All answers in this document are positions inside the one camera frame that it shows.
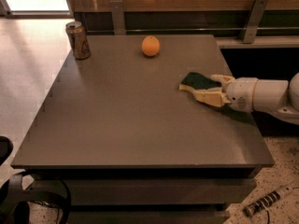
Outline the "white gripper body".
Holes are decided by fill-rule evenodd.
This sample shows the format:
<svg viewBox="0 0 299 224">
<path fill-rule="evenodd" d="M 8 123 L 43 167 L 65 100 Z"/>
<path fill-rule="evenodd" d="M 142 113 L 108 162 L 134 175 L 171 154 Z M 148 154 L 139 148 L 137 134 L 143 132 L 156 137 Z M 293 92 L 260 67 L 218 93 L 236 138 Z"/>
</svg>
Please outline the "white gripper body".
<svg viewBox="0 0 299 224">
<path fill-rule="evenodd" d="M 233 80 L 226 89 L 226 95 L 231 101 L 229 106 L 238 112 L 253 111 L 253 94 L 258 79 L 255 77 L 241 77 Z"/>
</svg>

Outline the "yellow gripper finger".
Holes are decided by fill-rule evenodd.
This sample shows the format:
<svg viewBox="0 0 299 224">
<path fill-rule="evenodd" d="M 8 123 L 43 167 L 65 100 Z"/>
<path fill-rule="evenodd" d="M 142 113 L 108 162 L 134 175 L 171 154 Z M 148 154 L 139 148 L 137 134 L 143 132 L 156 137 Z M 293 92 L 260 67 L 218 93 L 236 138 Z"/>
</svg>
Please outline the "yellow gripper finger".
<svg viewBox="0 0 299 224">
<path fill-rule="evenodd" d="M 225 75 L 211 75 L 210 78 L 214 81 L 220 82 L 221 86 L 226 89 L 227 86 L 235 80 L 234 77 L 225 76 Z"/>
<path fill-rule="evenodd" d="M 203 104 L 222 107 L 231 103 L 222 88 L 213 88 L 207 90 L 194 90 L 194 98 Z"/>
</svg>

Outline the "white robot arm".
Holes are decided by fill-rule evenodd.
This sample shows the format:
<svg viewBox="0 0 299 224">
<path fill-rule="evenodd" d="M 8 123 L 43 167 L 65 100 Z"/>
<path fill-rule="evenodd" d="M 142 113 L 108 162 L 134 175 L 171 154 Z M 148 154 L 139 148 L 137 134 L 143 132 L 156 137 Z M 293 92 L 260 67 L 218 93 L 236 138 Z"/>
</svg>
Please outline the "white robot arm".
<svg viewBox="0 0 299 224">
<path fill-rule="evenodd" d="M 197 101 L 216 107 L 228 105 L 238 112 L 264 112 L 282 121 L 299 124 L 298 104 L 291 98 L 291 86 L 287 80 L 223 75 L 210 78 L 221 85 L 194 90 L 192 94 Z"/>
</svg>

